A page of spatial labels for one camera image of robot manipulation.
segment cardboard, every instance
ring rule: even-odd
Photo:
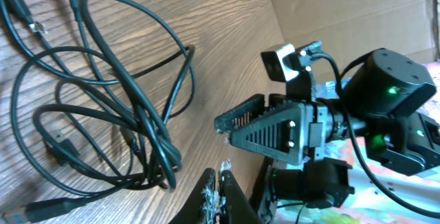
[[[435,61],[432,0],[272,0],[285,41],[321,40],[340,71],[385,47],[418,63]],[[333,80],[327,62],[313,65],[318,82]],[[355,73],[352,70],[347,76]]]

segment cable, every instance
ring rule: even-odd
[[[25,208],[17,210],[18,212],[6,213],[4,218],[7,221],[9,220],[8,218],[15,218],[13,216],[19,216],[21,218],[20,220],[25,221],[42,221],[61,214],[66,214],[74,208],[79,208],[87,203],[91,203],[92,201],[97,201],[107,197],[121,189],[147,190],[154,186],[160,186],[164,189],[173,190],[177,185],[174,174],[182,168],[182,156],[180,155],[178,149],[172,145],[171,137],[168,134],[166,124],[169,119],[179,115],[185,109],[187,109],[195,96],[195,71],[191,65],[191,60],[195,53],[195,47],[192,45],[185,47],[174,31],[172,31],[172,29],[164,21],[144,6],[132,0],[114,1],[136,8],[155,19],[172,36],[173,40],[179,47],[179,51],[167,59],[153,65],[152,67],[149,67],[148,69],[142,70],[141,72],[131,76],[124,68],[122,63],[118,60],[116,55],[110,50],[109,46],[101,36],[98,28],[90,16],[87,6],[88,0],[70,0],[72,11],[75,14],[76,22],[78,23],[80,37],[84,47],[64,46],[52,48],[40,32],[35,32],[34,35],[45,49],[43,52],[35,55],[21,40],[21,37],[18,35],[14,24],[10,20],[10,11],[6,5],[6,2],[11,4],[11,0],[0,0],[0,17],[5,24],[5,30],[10,35],[12,43],[16,45],[19,51],[28,59],[28,62],[24,64],[18,73],[12,88],[10,121],[16,142],[29,163],[44,178],[60,189],[80,197],[77,199],[52,199],[39,202],[38,204],[30,203]],[[13,4],[13,14],[17,15],[19,18],[21,17],[21,20],[26,21],[27,23],[33,22],[30,11],[23,0],[13,0]],[[89,48],[83,23],[93,40],[100,48],[102,54]],[[56,55],[60,52],[82,52],[86,54],[96,80],[81,78],[73,75],[73,73],[70,72],[61,59]],[[153,104],[145,96],[143,90],[140,89],[135,79],[178,59],[182,54],[185,57],[184,64],[182,65],[177,79],[173,84],[173,88],[167,98],[162,115],[159,115]],[[46,56],[51,56],[55,63],[61,68],[61,71],[47,65],[41,60]],[[94,56],[111,66],[116,77],[115,80],[104,80],[94,60]],[[17,107],[21,83],[23,82],[26,73],[32,65],[38,65],[45,71],[62,78],[55,88],[56,104],[46,104],[38,107],[35,110],[32,116],[32,121],[36,130],[41,134],[45,143],[49,145],[50,151],[54,154],[54,156],[56,156],[57,161],[66,161],[80,174],[92,179],[105,181],[113,185],[113,187],[106,190],[101,190],[99,192],[86,192],[68,186],[46,171],[46,169],[44,169],[44,167],[37,162],[37,160],[28,150],[20,133]],[[177,99],[177,94],[188,71],[190,72],[190,79],[192,82],[191,94],[185,105],[181,109],[172,113],[174,103]],[[131,108],[120,101],[114,92],[110,90],[109,85],[118,83],[122,85],[122,88],[129,97]],[[61,98],[61,90],[66,84],[76,85],[79,89],[84,91],[84,93],[86,93],[102,109],[102,111],[64,104]],[[101,93],[92,85],[102,86],[110,98]],[[79,153],[76,151],[70,140],[64,138],[60,139],[57,135],[47,131],[41,122],[42,114],[47,112],[65,113],[71,120],[74,127],[86,138],[86,140],[92,145],[92,148],[107,163],[107,165],[109,165],[114,175],[105,175],[87,165],[78,158]],[[104,151],[102,151],[99,145],[94,141],[85,127],[83,127],[72,114],[104,120],[121,127],[120,131],[122,136],[130,149],[129,168],[124,175],[112,164],[111,160],[105,155]],[[152,147],[149,157],[146,154],[144,136],[148,138],[148,141]],[[131,171],[133,169],[133,161],[135,158],[137,158],[139,163],[142,165],[142,172],[132,174]],[[58,214],[53,215],[48,214],[48,212],[56,212]]]
[[[298,224],[300,222],[301,212],[304,209],[304,207],[305,207],[305,204],[300,208],[300,211],[298,212],[298,215],[296,216],[295,224]]]
[[[350,115],[349,115],[347,106],[345,105],[344,92],[342,91],[341,76],[339,74],[338,66],[336,65],[334,59],[328,54],[324,54],[324,53],[316,54],[316,55],[313,55],[313,57],[324,58],[324,59],[328,60],[331,65],[331,68],[332,68],[332,70],[335,74],[335,78],[336,78],[336,93],[338,94],[338,96],[340,98],[340,104],[342,107],[342,114],[344,116],[344,119],[347,122],[347,128],[349,130],[349,136],[350,136],[351,143],[353,145],[353,149],[355,151],[356,157],[359,160],[359,163],[360,163],[362,169],[365,171],[366,175],[369,177],[371,182],[373,182],[387,197],[389,197],[391,200],[395,201],[396,203],[400,204],[402,207],[405,207],[413,212],[416,212],[416,213],[424,215],[424,216],[440,219],[440,213],[424,210],[422,208],[419,208],[417,206],[414,206],[414,205],[404,201],[403,199],[400,199],[398,196],[393,194],[386,186],[384,186],[376,178],[376,176],[370,171],[370,168],[366,164],[366,162],[361,154],[358,142],[356,141],[356,135],[354,133],[353,125],[350,120]]]
[[[304,203],[286,203],[283,205],[278,205],[276,206],[276,208],[286,208],[286,207],[290,207],[290,206],[298,206],[298,205],[303,205]]]

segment green light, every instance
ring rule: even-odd
[[[396,88],[394,88],[394,87],[391,87],[391,88],[388,90],[388,92],[391,93],[391,94],[396,94],[396,93],[397,93]]]

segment wood grain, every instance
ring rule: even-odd
[[[68,0],[25,1],[34,19],[48,28],[46,39],[53,47],[81,45]],[[270,0],[135,1],[161,16],[185,44],[196,45],[193,60],[197,75],[195,99],[187,111],[168,123],[184,164],[177,175],[178,187],[171,194],[157,188],[141,192],[122,190],[46,223],[167,223],[183,205],[203,170],[207,167],[218,169],[221,161],[227,158],[232,160],[232,171],[243,191],[250,196],[262,157],[226,144],[224,137],[215,134],[213,120],[254,93],[282,91],[280,85],[269,81],[259,58],[261,50],[283,42]],[[177,51],[177,46],[158,24],[133,8],[114,1],[91,0],[89,9],[102,35],[132,74]],[[34,53],[41,51],[25,29],[20,24],[17,27]],[[97,49],[91,39],[90,42],[91,47]],[[0,31],[0,53],[0,210],[11,210],[33,201],[74,197],[43,179],[21,154],[10,128],[9,105],[12,84],[25,59],[11,46],[3,30]],[[93,77],[83,55],[60,53],[60,56],[76,75]],[[50,58],[44,61],[54,65]],[[159,112],[182,62],[183,59],[176,60],[137,79]],[[98,66],[106,79],[112,78],[108,65],[98,61]],[[81,177],[68,166],[58,166],[47,154],[41,136],[34,129],[30,117],[36,107],[54,102],[54,85],[58,80],[37,68],[27,74],[21,86],[18,111],[25,142],[38,161],[68,185],[93,191],[108,188],[108,184]],[[120,86],[111,88],[127,102]],[[185,103],[189,93],[187,77],[174,110]],[[63,89],[63,101],[98,108],[81,90],[71,86]],[[88,117],[77,118],[114,164],[125,171],[128,149],[118,128]],[[109,167],[62,113],[47,114],[43,120],[47,128],[60,129],[70,138],[86,163],[112,175]]]

